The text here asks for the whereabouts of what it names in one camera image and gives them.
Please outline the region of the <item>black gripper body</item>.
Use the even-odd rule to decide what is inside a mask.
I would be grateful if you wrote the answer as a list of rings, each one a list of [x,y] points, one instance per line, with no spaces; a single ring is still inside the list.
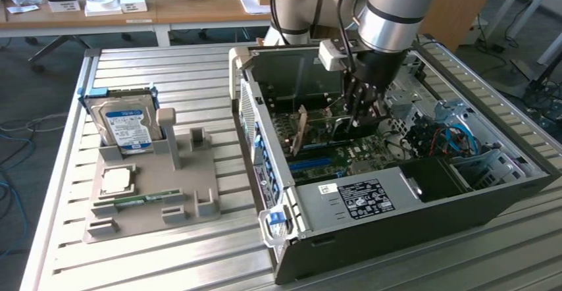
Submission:
[[[397,77],[408,52],[408,50],[396,53],[376,50],[360,52],[356,58],[354,77],[384,93]]]

